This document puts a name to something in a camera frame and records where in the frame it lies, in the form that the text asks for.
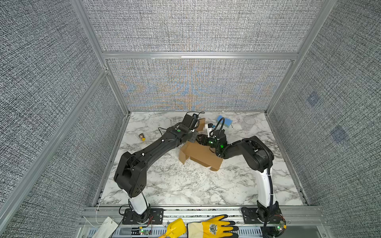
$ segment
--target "white cable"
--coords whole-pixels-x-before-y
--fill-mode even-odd
[[[91,224],[91,223],[89,222],[89,220],[87,220],[87,222],[88,222],[92,227],[96,227],[96,226],[94,226],[93,224]]]
[[[99,205],[100,205],[100,203],[98,204],[98,207],[96,208],[96,212],[95,212],[95,221],[96,221],[96,223],[98,223],[98,224],[102,224],[102,223],[99,223],[98,220],[96,219],[96,214],[98,213]]]

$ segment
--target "white tag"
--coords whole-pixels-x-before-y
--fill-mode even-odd
[[[93,235],[93,238],[105,238],[111,236],[114,230],[118,227],[118,224],[114,222],[110,217],[107,217],[102,225]]]

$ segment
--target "glove cuff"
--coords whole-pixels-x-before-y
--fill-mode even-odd
[[[188,223],[188,238],[202,238],[204,231],[201,222]]]

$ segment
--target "black mounting plate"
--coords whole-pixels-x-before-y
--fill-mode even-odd
[[[149,210],[150,215],[148,216],[148,217],[153,216],[151,223],[154,225],[161,225],[163,223],[163,213],[164,213],[164,209],[162,208],[151,208]],[[124,211],[122,224],[123,225],[144,225],[136,221],[135,217],[132,215],[132,212],[130,211],[129,208],[127,208]]]
[[[257,214],[258,208],[247,208],[243,207],[241,208],[243,221],[245,224],[263,224],[263,222],[259,219]],[[281,217],[276,216],[280,215],[280,213],[276,213],[274,216],[269,218],[268,224],[279,224],[282,220]]]

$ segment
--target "glove logo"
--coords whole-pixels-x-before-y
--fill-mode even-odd
[[[216,235],[217,234],[217,225],[210,224],[209,225],[209,232],[212,233],[213,235]]]

